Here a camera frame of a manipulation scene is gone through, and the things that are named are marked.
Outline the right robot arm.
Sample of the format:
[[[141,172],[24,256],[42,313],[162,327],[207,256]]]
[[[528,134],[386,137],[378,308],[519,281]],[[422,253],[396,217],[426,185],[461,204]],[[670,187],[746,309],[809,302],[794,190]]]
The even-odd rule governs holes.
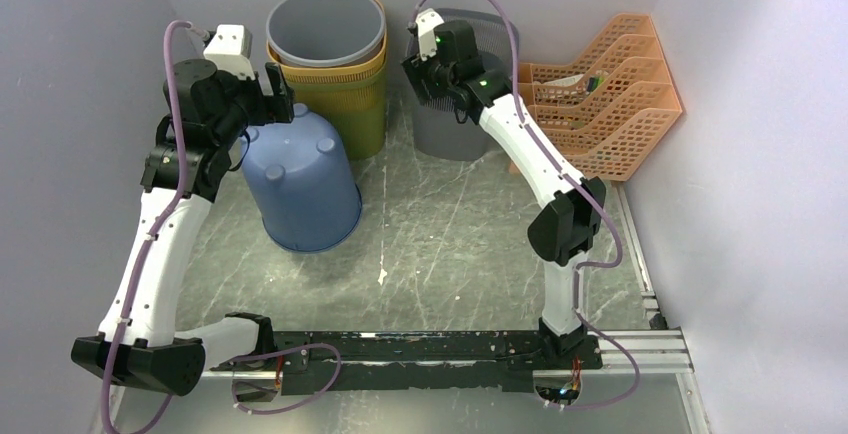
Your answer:
[[[565,367],[588,337],[577,275],[600,227],[604,184],[558,153],[508,76],[485,66],[466,21],[446,21],[428,10],[409,30],[418,51],[402,66],[419,101],[448,101],[458,121],[473,122],[497,142],[531,187],[540,211],[527,238],[545,270],[539,352],[548,366]]]

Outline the dark grey mesh bin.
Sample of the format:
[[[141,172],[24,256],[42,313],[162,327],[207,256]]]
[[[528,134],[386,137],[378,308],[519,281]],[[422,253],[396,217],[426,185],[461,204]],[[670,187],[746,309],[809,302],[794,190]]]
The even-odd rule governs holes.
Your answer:
[[[484,66],[507,75],[511,73],[509,37],[501,17],[456,8],[440,8],[437,13],[444,21],[468,22],[474,30]],[[458,123],[455,113],[452,102],[446,98],[426,104],[415,101],[412,108],[415,148],[423,154],[452,161],[474,161],[482,157],[494,142],[472,121]]]

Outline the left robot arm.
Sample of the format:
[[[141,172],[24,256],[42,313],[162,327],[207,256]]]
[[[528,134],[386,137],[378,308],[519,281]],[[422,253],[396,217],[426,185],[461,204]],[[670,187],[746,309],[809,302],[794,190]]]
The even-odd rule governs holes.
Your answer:
[[[94,336],[79,337],[72,361],[113,386],[188,394],[204,371],[237,360],[261,370],[277,354],[268,317],[231,313],[199,329],[179,332],[179,290],[199,229],[231,167],[229,151],[250,126],[294,118],[293,90],[268,62],[271,92],[213,62],[174,65],[186,164],[179,164],[173,117],[160,121],[141,184],[137,233],[119,290]]]

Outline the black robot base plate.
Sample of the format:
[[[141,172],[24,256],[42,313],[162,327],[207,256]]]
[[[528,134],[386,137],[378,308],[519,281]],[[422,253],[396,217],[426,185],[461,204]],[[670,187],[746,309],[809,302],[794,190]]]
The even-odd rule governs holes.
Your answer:
[[[331,391],[499,388],[530,393],[541,371],[602,367],[599,340],[580,328],[556,336],[535,330],[275,331],[253,355],[281,351],[264,367],[282,376],[285,395]]]

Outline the light grey plastic bin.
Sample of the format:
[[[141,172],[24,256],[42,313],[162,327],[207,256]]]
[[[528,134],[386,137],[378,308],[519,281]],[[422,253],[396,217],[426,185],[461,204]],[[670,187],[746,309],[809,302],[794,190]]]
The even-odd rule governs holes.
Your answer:
[[[283,0],[268,15],[266,38],[287,65],[329,68],[371,59],[386,29],[377,0]]]

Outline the blue plastic bin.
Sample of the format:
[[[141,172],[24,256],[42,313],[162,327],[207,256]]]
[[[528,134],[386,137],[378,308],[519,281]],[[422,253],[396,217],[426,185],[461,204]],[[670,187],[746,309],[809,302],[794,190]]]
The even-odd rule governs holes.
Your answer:
[[[361,193],[336,129],[302,103],[293,113],[289,123],[246,130],[240,171],[272,241],[293,252],[326,251],[356,229]]]

